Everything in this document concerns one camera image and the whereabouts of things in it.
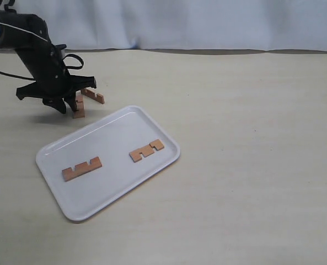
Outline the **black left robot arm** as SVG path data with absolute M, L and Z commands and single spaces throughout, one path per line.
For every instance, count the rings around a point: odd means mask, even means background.
M 14 1 L 0 1 L 0 50 L 13 50 L 31 74 L 30 84 L 19 87 L 16 96 L 42 99 L 44 105 L 66 113 L 70 107 L 75 117 L 84 116 L 78 91 L 96 88 L 93 76 L 71 75 L 84 62 L 75 54 L 65 54 L 66 45 L 54 45 L 46 22 L 35 14 L 18 14 Z

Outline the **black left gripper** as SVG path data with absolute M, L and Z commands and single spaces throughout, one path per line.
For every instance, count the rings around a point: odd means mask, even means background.
M 73 112 L 77 111 L 76 91 L 84 88 L 96 88 L 93 76 L 71 75 L 69 70 L 80 70 L 82 66 L 66 66 L 64 58 L 74 57 L 84 64 L 81 57 L 65 54 L 65 44 L 50 47 L 17 49 L 17 55 L 34 78 L 34 82 L 17 88 L 16 96 L 41 98 L 45 106 L 66 114 L 65 102 Z

